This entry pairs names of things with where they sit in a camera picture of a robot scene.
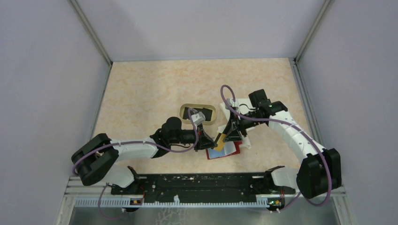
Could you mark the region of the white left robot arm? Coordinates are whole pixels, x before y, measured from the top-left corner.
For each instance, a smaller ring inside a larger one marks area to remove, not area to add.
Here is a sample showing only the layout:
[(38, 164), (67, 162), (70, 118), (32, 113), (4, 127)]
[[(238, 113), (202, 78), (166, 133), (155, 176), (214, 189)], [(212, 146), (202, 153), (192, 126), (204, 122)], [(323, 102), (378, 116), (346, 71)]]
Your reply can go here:
[(194, 114), (192, 119), (192, 129), (182, 129), (182, 120), (170, 117), (153, 135), (140, 140), (120, 141), (105, 133), (98, 134), (72, 155), (72, 172), (85, 186), (107, 182), (135, 194), (140, 190), (140, 180), (133, 169), (118, 166), (117, 162), (160, 158), (173, 152), (171, 146), (178, 144), (188, 144), (185, 151), (217, 147), (216, 141), (204, 131), (203, 116)]

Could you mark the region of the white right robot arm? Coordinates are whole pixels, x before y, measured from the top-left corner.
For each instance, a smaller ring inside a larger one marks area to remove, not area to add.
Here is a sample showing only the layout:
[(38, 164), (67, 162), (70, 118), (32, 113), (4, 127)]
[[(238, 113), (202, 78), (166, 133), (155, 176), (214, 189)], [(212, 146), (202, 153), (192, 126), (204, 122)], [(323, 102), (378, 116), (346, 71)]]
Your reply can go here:
[(332, 190), (342, 186), (339, 152), (326, 149), (311, 138), (282, 102), (272, 102), (263, 89), (257, 90), (249, 94), (254, 109), (243, 114), (238, 111), (235, 97), (222, 96), (222, 100), (242, 136), (247, 135), (248, 129), (265, 124), (282, 137), (297, 157), (299, 169), (277, 166), (266, 172), (264, 187), (268, 192), (277, 193), (282, 187), (289, 187), (312, 199), (321, 194), (329, 197)]

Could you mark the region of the red leather card holder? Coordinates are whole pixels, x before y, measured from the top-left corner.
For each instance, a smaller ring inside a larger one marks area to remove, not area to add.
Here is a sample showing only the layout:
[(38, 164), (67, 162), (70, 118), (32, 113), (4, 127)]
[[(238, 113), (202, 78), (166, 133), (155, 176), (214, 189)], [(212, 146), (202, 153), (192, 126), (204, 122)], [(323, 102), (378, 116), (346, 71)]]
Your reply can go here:
[(240, 154), (240, 144), (242, 142), (227, 142), (220, 151), (207, 149), (207, 159), (212, 160)]

